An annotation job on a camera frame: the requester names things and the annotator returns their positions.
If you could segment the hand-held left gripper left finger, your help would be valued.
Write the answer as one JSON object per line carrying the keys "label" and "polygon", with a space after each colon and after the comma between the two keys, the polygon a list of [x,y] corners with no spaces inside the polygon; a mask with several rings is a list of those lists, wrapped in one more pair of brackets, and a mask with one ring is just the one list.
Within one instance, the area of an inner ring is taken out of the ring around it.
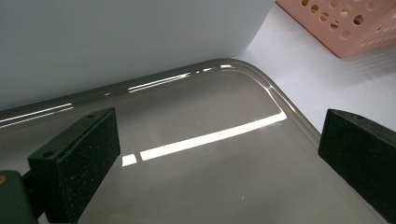
{"label": "hand-held left gripper left finger", "polygon": [[28,157],[23,176],[35,217],[76,223],[120,155],[116,111],[96,111]]}

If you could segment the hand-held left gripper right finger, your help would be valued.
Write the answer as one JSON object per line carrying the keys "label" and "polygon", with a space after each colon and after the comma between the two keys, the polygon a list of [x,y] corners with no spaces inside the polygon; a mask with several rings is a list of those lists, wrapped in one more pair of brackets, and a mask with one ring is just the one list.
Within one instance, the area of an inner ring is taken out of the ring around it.
{"label": "hand-held left gripper right finger", "polygon": [[396,132],[330,109],[318,154],[389,224],[396,224]]}

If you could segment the pink perforated plastic basket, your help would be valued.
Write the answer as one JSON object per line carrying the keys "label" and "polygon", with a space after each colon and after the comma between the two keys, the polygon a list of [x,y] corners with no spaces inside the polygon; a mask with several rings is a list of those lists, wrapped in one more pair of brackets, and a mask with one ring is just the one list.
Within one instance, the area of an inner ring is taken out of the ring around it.
{"label": "pink perforated plastic basket", "polygon": [[339,58],[396,46],[396,0],[276,0]]}

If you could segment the silver metal tray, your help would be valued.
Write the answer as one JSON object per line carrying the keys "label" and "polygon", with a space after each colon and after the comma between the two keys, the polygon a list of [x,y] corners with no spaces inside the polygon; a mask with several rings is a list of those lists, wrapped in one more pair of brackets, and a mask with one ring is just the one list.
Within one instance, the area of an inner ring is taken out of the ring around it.
{"label": "silver metal tray", "polygon": [[318,154],[318,131],[251,64],[213,60],[0,110],[0,224],[35,217],[28,157],[96,111],[120,155],[76,223],[389,224]]}

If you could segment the white compartment storage box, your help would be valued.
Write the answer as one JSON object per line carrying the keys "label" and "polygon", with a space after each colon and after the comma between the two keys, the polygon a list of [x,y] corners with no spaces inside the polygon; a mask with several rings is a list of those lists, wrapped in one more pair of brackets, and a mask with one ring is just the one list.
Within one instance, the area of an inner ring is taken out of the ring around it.
{"label": "white compartment storage box", "polygon": [[275,0],[0,0],[0,110],[245,50]]}

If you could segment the white table cover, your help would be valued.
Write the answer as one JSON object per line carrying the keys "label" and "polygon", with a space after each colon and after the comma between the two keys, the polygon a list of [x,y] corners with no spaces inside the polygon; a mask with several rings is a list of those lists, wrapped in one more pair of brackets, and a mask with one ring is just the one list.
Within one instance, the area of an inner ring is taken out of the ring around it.
{"label": "white table cover", "polygon": [[396,47],[339,59],[273,5],[237,58],[261,69],[319,131],[334,108],[396,132]]}

